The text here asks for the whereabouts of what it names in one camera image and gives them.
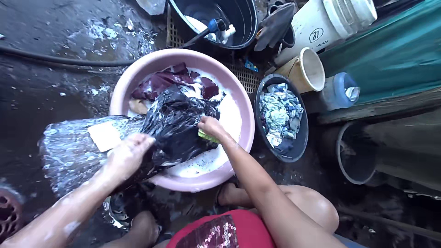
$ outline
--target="white soap bar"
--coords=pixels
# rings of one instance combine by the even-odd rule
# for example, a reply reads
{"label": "white soap bar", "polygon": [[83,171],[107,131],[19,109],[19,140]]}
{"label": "white soap bar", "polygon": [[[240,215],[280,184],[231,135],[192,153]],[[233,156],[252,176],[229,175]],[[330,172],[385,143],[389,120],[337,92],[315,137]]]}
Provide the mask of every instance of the white soap bar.
{"label": "white soap bar", "polygon": [[88,127],[87,131],[100,152],[108,151],[121,142],[120,132],[111,121]]}

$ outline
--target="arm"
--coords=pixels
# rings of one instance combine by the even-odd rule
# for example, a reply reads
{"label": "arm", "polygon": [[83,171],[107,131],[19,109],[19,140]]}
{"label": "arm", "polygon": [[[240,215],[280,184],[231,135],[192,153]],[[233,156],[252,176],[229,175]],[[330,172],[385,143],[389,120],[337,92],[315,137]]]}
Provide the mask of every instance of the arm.
{"label": "arm", "polygon": [[110,152],[107,163],[79,188],[58,200],[0,248],[64,247],[81,223],[89,219],[104,199],[141,165],[154,143],[146,134],[132,134]]}
{"label": "arm", "polygon": [[257,161],[223,129],[219,121],[203,116],[198,125],[220,140],[231,165],[278,248],[344,248],[301,211],[272,180]]}

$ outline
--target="beige bucket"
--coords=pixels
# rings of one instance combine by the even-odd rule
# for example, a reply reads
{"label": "beige bucket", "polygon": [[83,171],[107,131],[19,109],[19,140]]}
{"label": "beige bucket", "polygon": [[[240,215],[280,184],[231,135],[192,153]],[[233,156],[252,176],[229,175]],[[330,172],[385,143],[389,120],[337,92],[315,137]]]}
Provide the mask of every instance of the beige bucket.
{"label": "beige bucket", "polygon": [[287,77],[299,93],[321,91],[325,86],[325,70],[320,58],[309,47],[300,51],[300,55],[288,61],[275,73]]}

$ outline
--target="red drain cover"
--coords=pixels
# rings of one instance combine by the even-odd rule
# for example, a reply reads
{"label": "red drain cover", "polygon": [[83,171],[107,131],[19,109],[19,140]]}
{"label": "red drain cover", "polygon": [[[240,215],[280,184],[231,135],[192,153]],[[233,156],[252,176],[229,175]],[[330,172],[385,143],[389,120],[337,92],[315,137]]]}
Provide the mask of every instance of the red drain cover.
{"label": "red drain cover", "polygon": [[8,190],[0,189],[0,244],[22,225],[22,205]]}

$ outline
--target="sequin pattern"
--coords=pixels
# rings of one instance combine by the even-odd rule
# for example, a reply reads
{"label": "sequin pattern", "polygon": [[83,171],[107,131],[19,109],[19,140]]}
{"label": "sequin pattern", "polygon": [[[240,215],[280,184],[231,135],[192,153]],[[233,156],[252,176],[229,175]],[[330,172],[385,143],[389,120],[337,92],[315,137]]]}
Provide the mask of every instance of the sequin pattern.
{"label": "sequin pattern", "polygon": [[206,222],[181,239],[176,248],[238,248],[236,227],[231,215]]}

